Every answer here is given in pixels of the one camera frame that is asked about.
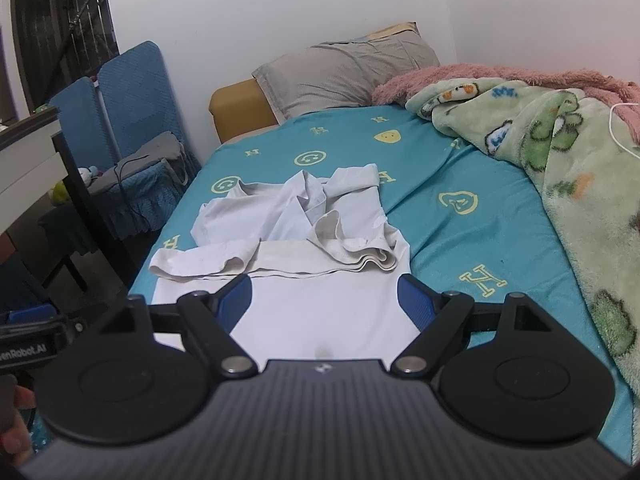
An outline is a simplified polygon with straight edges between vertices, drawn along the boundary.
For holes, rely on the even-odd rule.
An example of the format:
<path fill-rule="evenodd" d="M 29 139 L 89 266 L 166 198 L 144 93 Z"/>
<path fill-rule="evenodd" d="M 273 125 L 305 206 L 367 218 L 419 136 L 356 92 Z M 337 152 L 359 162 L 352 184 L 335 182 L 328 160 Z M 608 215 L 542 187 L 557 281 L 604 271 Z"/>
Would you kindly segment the person's left hand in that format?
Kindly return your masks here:
<path fill-rule="evenodd" d="M 21 410 L 31 410 L 36 407 L 35 395 L 32 390 L 16 386 L 13 406 L 12 426 L 2 432 L 1 447 L 9 455 L 11 463 L 18 466 L 34 454 L 32 438 L 21 414 Z"/>

